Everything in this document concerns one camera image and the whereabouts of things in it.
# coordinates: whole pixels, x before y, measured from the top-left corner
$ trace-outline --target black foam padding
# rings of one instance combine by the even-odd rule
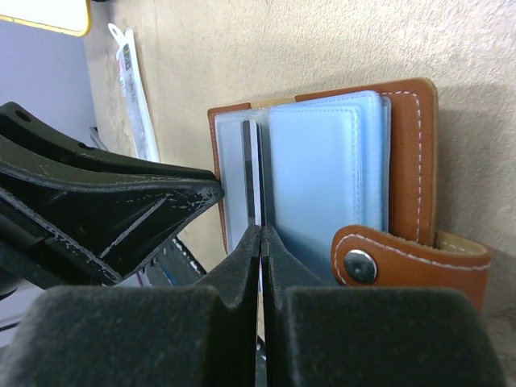
[[[234,385],[228,315],[208,286],[53,288],[19,326],[0,386]]]
[[[287,317],[281,315],[285,291],[300,284],[314,289],[316,286],[323,286],[323,283],[287,251],[274,227],[264,227],[261,238],[267,382],[269,386],[283,386],[289,377],[281,329],[281,317]]]
[[[290,288],[284,307],[282,385],[505,385],[477,312],[456,292]]]

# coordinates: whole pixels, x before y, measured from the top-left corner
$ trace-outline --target white stitching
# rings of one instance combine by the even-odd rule
[[[421,196],[422,196],[422,121],[421,121],[421,105],[419,104],[419,98],[416,93],[411,91],[391,91],[380,93],[381,95],[392,95],[392,94],[409,94],[414,97],[416,105],[418,107],[418,218],[416,220],[416,242],[419,243],[419,234],[421,231]]]
[[[337,246],[335,247],[335,253],[333,255],[333,265],[335,266],[335,269],[337,270],[337,275],[339,276],[340,280],[345,285],[347,284],[347,282],[344,280],[343,275],[342,275],[342,273],[339,270],[339,266],[337,265],[337,253],[339,252],[339,247],[342,244],[342,242],[344,240],[346,240],[347,238],[351,238],[353,236],[355,236],[358,239],[362,239],[365,242],[372,243],[372,244],[378,246],[379,248],[385,248],[387,250],[390,250],[391,252],[395,252],[395,253],[399,254],[400,256],[404,256],[404,257],[406,257],[406,258],[408,258],[410,260],[416,260],[416,261],[422,262],[424,264],[433,264],[434,266],[437,266],[437,267],[440,267],[440,268],[449,268],[449,269],[452,269],[452,270],[462,270],[462,271],[465,271],[465,272],[473,272],[473,271],[486,270],[490,266],[490,264],[485,264],[483,266],[455,266],[453,264],[441,264],[440,262],[436,262],[434,260],[428,260],[426,258],[421,258],[421,257],[418,257],[418,256],[413,256],[412,254],[403,252],[402,250],[398,250],[397,248],[393,248],[391,246],[387,246],[386,244],[379,243],[376,240],[367,238],[367,237],[365,237],[363,235],[360,235],[360,234],[349,234],[349,235],[343,236],[341,238],[341,240],[337,243]]]
[[[468,254],[475,254],[475,252],[472,252],[471,250],[466,250],[465,248],[460,248],[459,246],[456,246],[455,244],[451,244],[451,243],[445,242],[443,240],[439,241],[439,243],[444,244],[445,246],[449,246],[451,248],[456,248],[457,250],[461,250],[462,252],[467,252]]]

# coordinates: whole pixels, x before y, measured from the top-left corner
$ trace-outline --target white surface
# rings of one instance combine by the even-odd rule
[[[93,145],[88,128],[96,120],[84,40],[0,20],[0,105],[10,101]]]
[[[88,24],[89,0],[1,0],[0,15],[14,19],[83,31]]]

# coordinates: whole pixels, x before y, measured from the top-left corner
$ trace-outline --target card holder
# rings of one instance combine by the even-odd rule
[[[383,222],[383,187],[384,165],[389,164],[385,159],[385,106],[378,93],[373,91],[360,91],[352,94],[325,97],[316,100],[297,102],[295,104],[274,107],[274,111],[291,109],[292,106],[357,106],[360,109],[361,131],[364,133],[364,218],[360,224],[365,224],[375,230],[384,230]]]
[[[335,230],[364,223],[363,121],[360,106],[269,111],[272,224],[285,247],[329,284]]]
[[[480,309],[492,254],[478,243],[435,229],[438,104],[430,80],[406,79],[210,109],[215,175],[220,177],[214,135],[217,115],[364,90],[376,91],[392,104],[389,233],[357,225],[338,230],[331,246],[335,279],[350,286],[444,286],[463,292]],[[225,234],[222,203],[219,208]],[[365,253],[375,264],[371,281],[358,282],[350,276],[345,261],[352,251]]]

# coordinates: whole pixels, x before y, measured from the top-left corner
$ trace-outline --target black plastic bracket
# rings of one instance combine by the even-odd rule
[[[223,197],[213,173],[86,147],[0,107],[0,260],[42,288],[113,285]]]

